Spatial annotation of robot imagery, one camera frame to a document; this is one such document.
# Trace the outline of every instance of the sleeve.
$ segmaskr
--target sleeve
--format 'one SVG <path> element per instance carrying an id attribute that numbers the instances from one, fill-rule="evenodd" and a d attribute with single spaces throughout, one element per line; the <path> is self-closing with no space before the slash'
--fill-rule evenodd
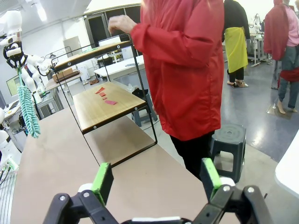
<path id="1" fill-rule="evenodd" d="M 272 47 L 271 47 L 271 18 L 270 18 L 270 16 L 268 16 L 268 14 L 265 17 L 265 33 L 264 33 L 263 50 L 268 54 L 272 54 Z"/>
<path id="2" fill-rule="evenodd" d="M 223 21 L 222 0 L 200 0 L 183 32 L 140 23 L 131 36 L 136 49 L 154 59 L 200 68 L 209 62 L 209 56 L 221 41 Z"/>
<path id="3" fill-rule="evenodd" d="M 229 5 L 227 4 L 227 2 L 224 2 L 224 27 L 223 27 L 223 32 L 222 32 L 222 42 L 225 41 L 225 30 L 228 27 L 228 17 L 229 17 L 230 13 L 229 13 Z"/>
<path id="4" fill-rule="evenodd" d="M 245 37 L 247 40 L 250 39 L 250 31 L 249 31 L 249 25 L 248 25 L 248 18 L 245 12 L 245 9 L 241 6 L 241 12 L 242 12 L 242 17 L 243 17 L 243 27 L 245 30 Z"/>

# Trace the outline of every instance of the cardboard box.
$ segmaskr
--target cardboard box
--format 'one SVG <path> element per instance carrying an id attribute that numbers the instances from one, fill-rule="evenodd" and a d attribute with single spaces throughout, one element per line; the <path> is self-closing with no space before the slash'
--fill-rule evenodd
<path id="1" fill-rule="evenodd" d="M 71 73 L 73 73 L 72 68 L 62 70 L 57 75 L 56 74 L 53 75 L 53 80 L 57 83 L 58 82 L 57 77 L 59 78 L 59 80 L 62 80 L 64 77 L 67 77 Z"/>

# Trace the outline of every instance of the hanging teal brush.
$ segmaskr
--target hanging teal brush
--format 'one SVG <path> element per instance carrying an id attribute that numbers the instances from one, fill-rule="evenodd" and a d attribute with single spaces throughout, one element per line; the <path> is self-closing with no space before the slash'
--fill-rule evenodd
<path id="1" fill-rule="evenodd" d="M 31 101 L 31 92 L 28 89 L 28 87 L 23 86 L 22 77 L 21 77 L 22 70 L 20 67 L 17 68 L 17 72 L 20 79 L 18 94 L 19 94 L 21 110 L 23 113 L 23 118 L 30 135 L 33 138 L 38 138 L 38 135 L 41 134 L 41 129 L 39 127 L 34 106 Z"/>

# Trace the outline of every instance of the sandal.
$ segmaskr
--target sandal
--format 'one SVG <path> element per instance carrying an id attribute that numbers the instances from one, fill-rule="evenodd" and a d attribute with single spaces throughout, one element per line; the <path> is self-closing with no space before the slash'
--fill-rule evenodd
<path id="1" fill-rule="evenodd" d="M 236 81 L 233 87 L 234 88 L 242 88 L 242 87 L 248 87 L 248 85 L 245 82 Z"/>

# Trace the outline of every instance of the green gripper pad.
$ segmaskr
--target green gripper pad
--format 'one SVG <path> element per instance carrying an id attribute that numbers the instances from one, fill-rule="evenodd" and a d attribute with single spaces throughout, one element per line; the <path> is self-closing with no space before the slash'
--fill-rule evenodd
<path id="1" fill-rule="evenodd" d="M 221 186 L 219 174 L 210 158 L 202 159 L 200 178 L 204 185 L 206 196 L 210 201 Z"/>
<path id="2" fill-rule="evenodd" d="M 113 180 L 111 164 L 102 163 L 93 181 L 91 191 L 97 196 L 103 206 L 106 206 Z"/>

